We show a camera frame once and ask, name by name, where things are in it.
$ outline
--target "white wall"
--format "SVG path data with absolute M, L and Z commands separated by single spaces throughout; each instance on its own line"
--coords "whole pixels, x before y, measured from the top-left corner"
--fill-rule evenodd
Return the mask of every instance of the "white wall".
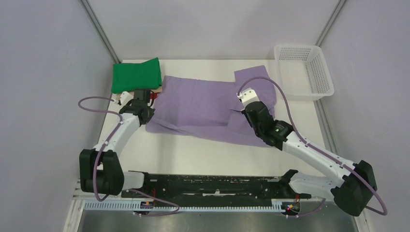
M 79 1 L 0 4 L 0 231 L 61 231 L 104 117 L 77 101 L 109 95 L 112 61 Z
M 377 232 L 408 231 L 410 1 L 348 1 L 322 48 L 335 85 L 326 98 L 341 155 L 373 165 L 389 215 Z M 372 206 L 381 209 L 375 199 Z
M 120 60 L 273 58 L 315 44 L 337 0 L 89 0 Z

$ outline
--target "purple towel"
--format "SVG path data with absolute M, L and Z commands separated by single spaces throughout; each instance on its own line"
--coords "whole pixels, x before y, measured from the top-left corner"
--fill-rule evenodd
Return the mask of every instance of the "purple towel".
M 269 77 L 265 66 L 235 72 L 235 82 L 203 81 L 165 76 L 162 93 L 155 100 L 155 114 L 146 130 L 156 133 L 192 135 L 241 145 L 267 146 L 256 137 L 236 96 L 241 85 L 256 76 Z M 275 88 L 264 80 L 251 87 L 274 115 Z

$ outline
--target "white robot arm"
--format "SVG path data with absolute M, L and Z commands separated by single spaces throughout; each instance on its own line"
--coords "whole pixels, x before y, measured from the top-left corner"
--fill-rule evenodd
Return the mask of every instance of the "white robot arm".
M 296 193 L 334 199 L 342 210 L 353 216 L 358 216 L 362 212 L 373 194 L 345 167 L 355 170 L 374 190 L 377 190 L 370 164 L 364 161 L 355 164 L 351 160 L 326 151 L 305 136 L 298 135 L 293 126 L 287 122 L 274 120 L 253 89 L 242 91 L 238 97 L 245 107 L 242 114 L 254 129 L 256 136 L 266 144 L 300 158 L 325 175 L 325 177 L 311 176 L 297 170 L 289 170 L 285 175 L 288 177 L 291 175 L 289 185 Z M 312 149 L 309 144 L 325 151 L 339 163 Z
M 96 182 L 98 193 L 110 195 L 118 195 L 124 189 L 142 187 L 144 174 L 123 172 L 118 158 L 132 134 L 152 118 L 154 109 L 147 105 L 149 99 L 149 89 L 136 89 L 134 95 L 123 92 L 115 100 L 115 103 L 123 106 L 119 111 L 122 120 L 118 119 L 92 149 L 84 149 L 80 153 L 80 183 L 84 192 L 93 192 L 93 181 Z M 93 180 L 92 172 L 98 153 L 101 153 L 99 162 L 103 167 L 97 170 L 97 178 Z

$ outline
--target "white tabletop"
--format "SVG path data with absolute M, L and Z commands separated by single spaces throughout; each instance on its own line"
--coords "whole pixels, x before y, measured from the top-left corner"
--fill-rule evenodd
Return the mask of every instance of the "white tabletop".
M 234 71 L 264 65 L 270 77 L 276 80 L 274 60 L 160 60 L 160 64 L 163 76 L 231 82 L 234 81 Z M 277 94 L 276 119 L 289 122 L 284 101 L 278 91 Z M 289 105 L 301 133 L 324 147 L 313 102 L 289 101 Z M 112 111 L 119 111 L 120 108 L 113 103 L 109 105 L 109 110 Z M 107 115 L 102 136 L 108 133 L 116 120 L 117 116 Z M 130 138 L 119 154 L 119 159 L 123 171 L 151 174 L 282 176 L 289 169 L 297 169 L 306 174 L 322 175 L 304 161 L 276 148 L 235 145 L 184 135 L 149 133 L 144 125 Z

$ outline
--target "white mesh basket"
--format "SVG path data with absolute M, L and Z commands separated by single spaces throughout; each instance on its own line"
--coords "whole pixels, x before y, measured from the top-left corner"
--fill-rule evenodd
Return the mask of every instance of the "white mesh basket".
M 316 101 L 335 92 L 322 49 L 279 44 L 274 48 L 278 84 L 288 100 Z

